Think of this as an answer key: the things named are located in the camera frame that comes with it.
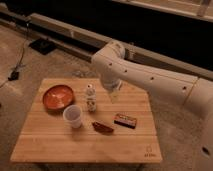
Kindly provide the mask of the translucent yellowish gripper tool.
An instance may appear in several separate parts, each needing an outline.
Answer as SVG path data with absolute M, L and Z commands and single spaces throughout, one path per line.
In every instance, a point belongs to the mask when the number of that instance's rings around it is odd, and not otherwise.
M 108 88 L 108 95 L 109 95 L 110 101 L 112 103 L 116 103 L 117 102 L 119 91 L 120 91 L 121 87 L 122 87 L 122 82 L 121 81 L 119 81 L 119 82 L 117 82 L 115 84 L 109 84 L 107 86 L 107 88 Z

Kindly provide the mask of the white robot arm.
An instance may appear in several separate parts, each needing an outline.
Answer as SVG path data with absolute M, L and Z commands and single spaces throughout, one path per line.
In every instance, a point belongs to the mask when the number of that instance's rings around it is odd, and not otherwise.
M 110 41 L 92 56 L 103 88 L 108 92 L 119 90 L 124 80 L 203 117 L 194 171 L 213 171 L 213 81 L 132 63 L 124 56 L 125 47 L 119 41 Z

